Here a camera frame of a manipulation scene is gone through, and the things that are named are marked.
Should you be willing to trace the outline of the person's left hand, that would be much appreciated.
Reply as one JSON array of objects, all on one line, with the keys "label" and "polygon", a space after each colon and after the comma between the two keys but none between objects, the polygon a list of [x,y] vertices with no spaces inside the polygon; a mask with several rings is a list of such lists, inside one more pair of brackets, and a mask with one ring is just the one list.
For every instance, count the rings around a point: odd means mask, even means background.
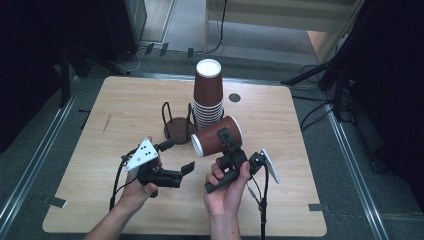
[{"label": "person's left hand", "polygon": [[142,185],[137,179],[133,179],[131,174],[127,175],[125,184],[115,208],[127,215],[137,213],[147,199],[158,190],[158,186],[153,183]]}]

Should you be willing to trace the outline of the grey tape strip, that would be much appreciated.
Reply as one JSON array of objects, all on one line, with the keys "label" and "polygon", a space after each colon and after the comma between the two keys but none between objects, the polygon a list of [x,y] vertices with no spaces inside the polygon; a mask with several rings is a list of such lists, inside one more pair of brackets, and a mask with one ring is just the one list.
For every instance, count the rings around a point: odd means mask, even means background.
[{"label": "grey tape strip", "polygon": [[323,214],[332,214],[333,213],[333,211],[330,208],[330,206],[329,205],[326,205],[326,204],[309,204],[308,205],[308,208],[309,208],[309,210],[311,212],[313,212],[313,211],[320,211]]},{"label": "grey tape strip", "polygon": [[58,208],[64,208],[67,205],[67,201],[65,199],[49,195],[43,197],[42,203]]}]

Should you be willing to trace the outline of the white partition frame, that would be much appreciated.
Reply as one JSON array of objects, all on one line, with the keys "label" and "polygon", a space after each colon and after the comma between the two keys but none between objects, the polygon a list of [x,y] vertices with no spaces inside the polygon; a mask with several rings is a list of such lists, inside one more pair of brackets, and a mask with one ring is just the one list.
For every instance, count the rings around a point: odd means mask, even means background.
[{"label": "white partition frame", "polygon": [[316,56],[324,59],[348,31],[364,0],[206,0],[204,46],[209,22],[253,24],[305,30]]}]

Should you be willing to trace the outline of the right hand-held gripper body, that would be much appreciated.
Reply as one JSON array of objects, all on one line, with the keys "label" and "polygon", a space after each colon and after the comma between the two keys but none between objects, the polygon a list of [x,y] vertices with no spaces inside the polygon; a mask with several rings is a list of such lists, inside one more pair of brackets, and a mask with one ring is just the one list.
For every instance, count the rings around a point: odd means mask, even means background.
[{"label": "right hand-held gripper body", "polygon": [[220,158],[221,170],[224,172],[224,176],[218,180],[217,185],[207,182],[205,184],[206,192],[210,194],[236,181],[240,175],[240,168],[246,161],[250,164],[251,175],[255,175],[261,168],[264,168],[266,173],[272,176],[277,184],[280,183],[280,177],[276,171],[276,167],[265,149],[262,149],[260,152],[255,152],[250,158],[246,156],[243,150],[238,150],[227,153]]}]

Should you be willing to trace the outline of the black wire double cup holder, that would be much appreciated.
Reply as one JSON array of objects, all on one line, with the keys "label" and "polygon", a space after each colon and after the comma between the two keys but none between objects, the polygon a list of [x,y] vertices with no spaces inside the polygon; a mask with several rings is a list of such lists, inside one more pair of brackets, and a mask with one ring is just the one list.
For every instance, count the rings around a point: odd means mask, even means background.
[{"label": "black wire double cup holder", "polygon": [[194,102],[194,104],[188,104],[185,117],[173,117],[170,104],[165,102],[162,105],[161,114],[165,137],[172,139],[175,144],[181,145],[187,143],[192,134],[221,120],[224,115],[224,107],[222,103],[207,107]]}]

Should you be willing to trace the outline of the dark cabinet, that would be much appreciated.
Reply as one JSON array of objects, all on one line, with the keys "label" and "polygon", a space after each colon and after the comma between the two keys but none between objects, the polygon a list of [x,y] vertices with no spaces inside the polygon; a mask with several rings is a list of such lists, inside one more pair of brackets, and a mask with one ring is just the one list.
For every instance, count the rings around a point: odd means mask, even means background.
[{"label": "dark cabinet", "polygon": [[111,60],[123,62],[139,48],[147,21],[144,0],[102,0],[110,39]]}]

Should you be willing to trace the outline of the person's right hand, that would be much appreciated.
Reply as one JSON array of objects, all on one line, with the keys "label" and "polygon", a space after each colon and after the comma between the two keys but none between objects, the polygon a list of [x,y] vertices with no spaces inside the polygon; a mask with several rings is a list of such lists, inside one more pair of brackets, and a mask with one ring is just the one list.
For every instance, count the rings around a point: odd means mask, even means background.
[{"label": "person's right hand", "polygon": [[238,178],[226,186],[204,196],[205,206],[211,218],[236,218],[242,195],[250,180],[250,164],[245,161],[239,171]]}]

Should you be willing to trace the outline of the stack of brown paper cups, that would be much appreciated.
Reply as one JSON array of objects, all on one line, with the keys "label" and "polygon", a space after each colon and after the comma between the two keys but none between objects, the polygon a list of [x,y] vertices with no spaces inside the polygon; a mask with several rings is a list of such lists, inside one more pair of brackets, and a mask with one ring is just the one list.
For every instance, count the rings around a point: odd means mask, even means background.
[{"label": "stack of brown paper cups", "polygon": [[198,131],[222,118],[223,81],[221,64],[217,60],[203,59],[197,63],[193,99]]}]

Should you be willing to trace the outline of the single brown paper cup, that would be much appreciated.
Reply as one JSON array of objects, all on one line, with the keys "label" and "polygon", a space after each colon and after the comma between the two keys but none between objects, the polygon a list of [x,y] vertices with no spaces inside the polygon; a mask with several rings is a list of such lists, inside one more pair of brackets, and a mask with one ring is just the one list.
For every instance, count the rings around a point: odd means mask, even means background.
[{"label": "single brown paper cup", "polygon": [[242,130],[236,119],[228,115],[218,122],[191,135],[195,152],[199,157],[207,157],[228,150],[226,142],[221,138],[219,131],[226,129],[230,137],[240,146],[243,145]]}]

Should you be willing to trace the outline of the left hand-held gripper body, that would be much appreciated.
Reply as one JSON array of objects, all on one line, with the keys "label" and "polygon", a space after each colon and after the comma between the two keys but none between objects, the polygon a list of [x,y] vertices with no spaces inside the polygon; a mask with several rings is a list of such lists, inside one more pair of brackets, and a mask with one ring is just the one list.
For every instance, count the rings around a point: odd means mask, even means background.
[{"label": "left hand-held gripper body", "polygon": [[157,145],[145,138],[130,157],[125,170],[132,172],[142,185],[153,183],[158,187],[179,188],[183,174],[181,171],[165,170],[160,165]]}]

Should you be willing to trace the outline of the metal floor rail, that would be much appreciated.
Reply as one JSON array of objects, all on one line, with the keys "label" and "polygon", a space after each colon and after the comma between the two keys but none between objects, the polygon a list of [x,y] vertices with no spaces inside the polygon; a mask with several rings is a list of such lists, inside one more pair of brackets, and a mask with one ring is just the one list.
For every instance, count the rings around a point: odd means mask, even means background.
[{"label": "metal floor rail", "polygon": [[390,240],[387,229],[374,201],[374,198],[365,182],[362,172],[357,164],[355,154],[348,141],[346,133],[341,123],[339,123],[333,113],[330,113],[329,121],[334,135],[338,141],[347,169],[351,176],[353,185],[361,202],[365,217],[370,226],[375,240]]},{"label": "metal floor rail", "polygon": [[71,94],[65,104],[60,107],[46,130],[41,142],[37,146],[34,154],[29,160],[23,174],[21,175],[16,187],[8,197],[5,205],[0,211],[0,235],[5,235],[10,228],[15,216],[26,198],[36,176],[47,157],[58,133],[60,132],[69,112],[75,102],[75,98],[80,85],[80,78],[74,77],[70,83]]}]

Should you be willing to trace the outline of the black metal stand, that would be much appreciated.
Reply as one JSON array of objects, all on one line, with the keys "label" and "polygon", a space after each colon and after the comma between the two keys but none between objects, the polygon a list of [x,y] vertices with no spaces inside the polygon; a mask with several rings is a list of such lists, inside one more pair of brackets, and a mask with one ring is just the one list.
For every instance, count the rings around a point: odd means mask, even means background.
[{"label": "black metal stand", "polygon": [[345,51],[338,51],[333,58],[325,63],[322,63],[305,73],[300,74],[290,80],[281,81],[282,85],[295,85],[312,76],[323,72],[323,76],[318,82],[318,87],[321,91],[328,91],[332,86],[335,86],[333,98],[333,112],[338,122],[342,121],[342,92],[346,77],[345,70]]},{"label": "black metal stand", "polygon": [[78,44],[64,44],[60,52],[60,78],[61,78],[61,102],[60,108],[63,108],[66,103],[70,101],[71,96],[71,83],[69,77],[69,65],[72,65],[74,70],[81,76],[87,76],[90,69],[84,60],[88,57],[111,72],[118,75],[129,75],[130,72],[127,70],[120,69],[107,60],[102,59],[95,52]]}]

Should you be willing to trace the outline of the black curtain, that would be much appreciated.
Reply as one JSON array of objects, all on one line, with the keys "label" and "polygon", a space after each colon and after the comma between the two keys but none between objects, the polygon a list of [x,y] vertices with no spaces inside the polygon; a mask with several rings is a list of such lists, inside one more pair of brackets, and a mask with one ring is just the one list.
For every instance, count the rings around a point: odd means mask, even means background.
[{"label": "black curtain", "polygon": [[351,37],[352,94],[381,139],[373,154],[424,212],[424,0],[366,0]]},{"label": "black curtain", "polygon": [[0,0],[0,154],[60,84],[60,52],[78,44],[91,0]]}]

